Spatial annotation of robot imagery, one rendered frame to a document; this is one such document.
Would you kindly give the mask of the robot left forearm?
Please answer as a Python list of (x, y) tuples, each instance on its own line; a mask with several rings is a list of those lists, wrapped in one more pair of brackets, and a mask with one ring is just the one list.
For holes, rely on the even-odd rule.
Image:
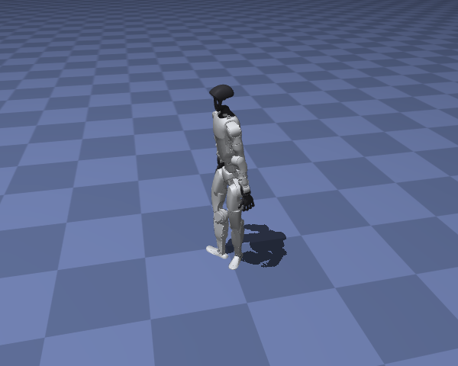
[(238, 184), (242, 187), (244, 194), (250, 192), (249, 180), (247, 179), (247, 163), (243, 157), (237, 160), (238, 168), (236, 168)]

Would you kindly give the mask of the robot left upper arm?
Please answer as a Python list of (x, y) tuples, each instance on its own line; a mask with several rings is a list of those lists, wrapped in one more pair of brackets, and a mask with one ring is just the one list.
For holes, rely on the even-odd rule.
[(227, 136), (229, 137), (232, 149), (235, 152), (235, 156), (232, 156), (231, 163), (233, 166), (238, 167), (237, 160), (240, 157), (243, 157), (245, 159), (244, 146), (241, 139), (242, 131), (240, 126), (236, 124), (234, 121), (227, 123), (226, 128)]

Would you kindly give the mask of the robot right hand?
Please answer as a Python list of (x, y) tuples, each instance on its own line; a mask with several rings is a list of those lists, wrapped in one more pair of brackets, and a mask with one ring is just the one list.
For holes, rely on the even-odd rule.
[[(217, 160), (218, 160), (218, 166), (217, 166), (217, 168), (216, 168), (216, 171), (217, 171), (218, 169), (221, 169), (221, 168), (224, 166), (224, 162), (220, 163), (220, 159), (219, 159), (218, 157), (217, 157)], [(215, 173), (216, 173), (216, 171), (215, 171)]]

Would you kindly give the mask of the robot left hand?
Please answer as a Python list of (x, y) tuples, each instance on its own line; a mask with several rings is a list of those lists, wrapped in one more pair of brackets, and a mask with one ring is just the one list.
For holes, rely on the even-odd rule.
[[(248, 211), (249, 209), (252, 209), (252, 207), (254, 207), (254, 202), (253, 202), (253, 197), (250, 195), (251, 192), (247, 192), (246, 194), (244, 194), (244, 191), (242, 189), (242, 187), (240, 187), (240, 192), (241, 192), (241, 195), (243, 196), (242, 197), (242, 201), (240, 203), (240, 206), (238, 207), (238, 209), (241, 208), (242, 204), (244, 205), (244, 209), (242, 211)], [(251, 205), (252, 203), (252, 205)], [(249, 207), (250, 205), (250, 207)], [(246, 209), (246, 206), (247, 206), (247, 209)]]

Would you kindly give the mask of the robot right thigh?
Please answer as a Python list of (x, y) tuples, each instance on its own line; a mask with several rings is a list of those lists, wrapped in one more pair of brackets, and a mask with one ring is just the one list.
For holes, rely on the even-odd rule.
[(227, 184), (223, 179), (221, 168), (216, 171), (211, 187), (211, 202), (214, 211), (214, 219), (218, 223), (223, 223), (228, 219), (227, 211), (223, 209), (226, 194)]

